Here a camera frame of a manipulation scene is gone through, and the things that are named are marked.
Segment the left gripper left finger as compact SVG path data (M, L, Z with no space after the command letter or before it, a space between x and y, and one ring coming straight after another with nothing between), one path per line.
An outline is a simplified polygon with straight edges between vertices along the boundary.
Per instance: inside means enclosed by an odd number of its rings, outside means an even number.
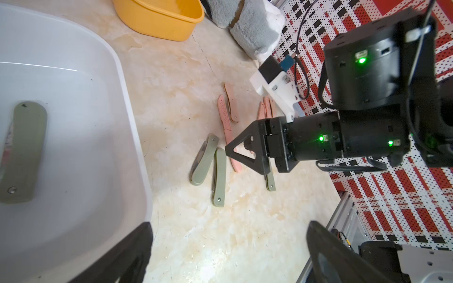
M141 283L151 258L153 231L144 222L71 280L72 283Z

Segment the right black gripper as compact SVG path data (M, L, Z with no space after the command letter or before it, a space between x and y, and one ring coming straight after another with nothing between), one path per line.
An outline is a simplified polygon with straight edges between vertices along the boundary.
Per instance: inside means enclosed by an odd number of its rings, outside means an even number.
M270 121L270 133L267 130ZM235 149L243 144L254 158ZM314 160L324 172L380 172L396 167L410 150L409 131L399 112L389 109L338 111L252 122L225 146L226 155L267 175L269 157L280 173Z

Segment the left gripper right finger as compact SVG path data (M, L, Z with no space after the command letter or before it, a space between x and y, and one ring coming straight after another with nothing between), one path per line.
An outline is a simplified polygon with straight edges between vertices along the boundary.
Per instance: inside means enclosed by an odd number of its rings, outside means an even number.
M389 282L317 221L309 223L306 239L318 283Z

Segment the white storage box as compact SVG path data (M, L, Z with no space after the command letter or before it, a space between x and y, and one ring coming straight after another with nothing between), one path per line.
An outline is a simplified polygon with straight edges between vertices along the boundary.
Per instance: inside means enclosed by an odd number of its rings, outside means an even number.
M14 108L47 130L33 199L1 203L1 281L71 280L151 215L150 184L122 66L82 25L1 5L1 158Z

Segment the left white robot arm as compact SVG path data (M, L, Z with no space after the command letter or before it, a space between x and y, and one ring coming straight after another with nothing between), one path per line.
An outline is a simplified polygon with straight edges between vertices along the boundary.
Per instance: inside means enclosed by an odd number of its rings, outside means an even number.
M300 283L450 283L452 251L430 250L391 241L364 242L353 252L321 224L307 234L310 260ZM141 283L151 258L153 231L144 222L72 279L74 283Z

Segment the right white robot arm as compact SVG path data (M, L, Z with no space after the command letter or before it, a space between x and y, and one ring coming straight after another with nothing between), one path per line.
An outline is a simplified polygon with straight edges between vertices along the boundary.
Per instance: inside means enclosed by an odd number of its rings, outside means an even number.
M381 172L415 146L428 167L453 165L453 81L435 77L436 21L408 8L339 34L318 86L328 111L252 122L226 155L261 175L314 160L324 172Z

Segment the yellow storage box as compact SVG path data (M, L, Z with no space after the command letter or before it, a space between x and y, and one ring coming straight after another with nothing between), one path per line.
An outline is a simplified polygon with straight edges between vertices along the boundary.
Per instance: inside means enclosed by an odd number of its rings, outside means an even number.
M187 40L205 16L201 1L114 0L119 18L132 30L171 41Z

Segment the grey plush dog toy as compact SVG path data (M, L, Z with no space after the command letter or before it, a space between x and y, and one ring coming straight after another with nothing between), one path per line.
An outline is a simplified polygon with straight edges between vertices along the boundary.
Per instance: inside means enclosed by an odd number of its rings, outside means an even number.
M271 56L285 25L283 13L270 1L202 1L207 17L228 29L253 60L263 63Z

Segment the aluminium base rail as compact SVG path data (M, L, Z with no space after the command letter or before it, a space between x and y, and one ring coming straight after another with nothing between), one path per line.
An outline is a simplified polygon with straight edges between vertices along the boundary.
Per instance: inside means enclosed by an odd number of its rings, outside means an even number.
M326 229L331 233L342 232L351 243L356 254L359 253L360 246L370 241L369 232L365 228L355 206L351 195L347 192L341 192L340 202L332 214Z

